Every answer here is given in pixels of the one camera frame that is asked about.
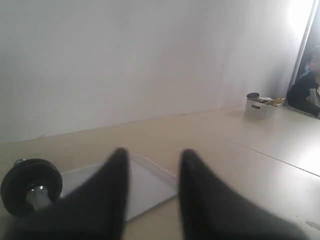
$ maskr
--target white storage basket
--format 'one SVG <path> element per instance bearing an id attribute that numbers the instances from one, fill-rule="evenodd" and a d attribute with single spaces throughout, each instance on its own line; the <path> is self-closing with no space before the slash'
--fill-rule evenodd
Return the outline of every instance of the white storage basket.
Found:
<path id="1" fill-rule="evenodd" d="M 271 118 L 275 109 L 275 106 L 247 99 L 244 113 L 259 119 L 268 119 Z"/>

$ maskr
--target black weight plate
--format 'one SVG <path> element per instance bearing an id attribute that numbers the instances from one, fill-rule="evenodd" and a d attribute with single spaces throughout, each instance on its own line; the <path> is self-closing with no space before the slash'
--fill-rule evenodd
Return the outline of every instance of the black weight plate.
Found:
<path id="1" fill-rule="evenodd" d="M 34 212 L 27 203 L 27 192 L 35 185 L 43 185 L 48 197 L 55 202 L 62 190 L 62 177 L 49 161 L 34 158 L 19 162 L 3 178 L 1 198 L 5 209 L 16 217 Z"/>

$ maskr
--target dumbbell handle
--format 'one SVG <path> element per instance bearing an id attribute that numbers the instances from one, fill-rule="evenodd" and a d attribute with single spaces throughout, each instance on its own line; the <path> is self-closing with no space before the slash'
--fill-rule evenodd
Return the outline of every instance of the dumbbell handle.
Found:
<path id="1" fill-rule="evenodd" d="M 48 190 L 44 186 L 36 186 L 26 194 L 26 201 L 33 206 L 35 211 L 51 205 Z"/>

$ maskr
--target white tray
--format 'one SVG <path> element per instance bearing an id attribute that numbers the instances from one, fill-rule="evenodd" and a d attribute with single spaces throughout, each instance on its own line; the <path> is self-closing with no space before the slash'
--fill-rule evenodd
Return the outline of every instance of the white tray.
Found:
<path id="1" fill-rule="evenodd" d="M 62 173 L 61 197 L 83 184 L 103 164 L 98 163 Z M 177 194 L 176 176 L 141 155 L 130 155 L 129 174 L 127 221 Z"/>

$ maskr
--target mirror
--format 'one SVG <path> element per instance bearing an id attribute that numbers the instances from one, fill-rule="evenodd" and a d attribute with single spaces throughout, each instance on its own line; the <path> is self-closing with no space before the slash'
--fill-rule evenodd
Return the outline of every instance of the mirror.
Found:
<path id="1" fill-rule="evenodd" d="M 320 8 L 305 44 L 297 74 L 286 100 L 290 109 L 320 118 Z"/>

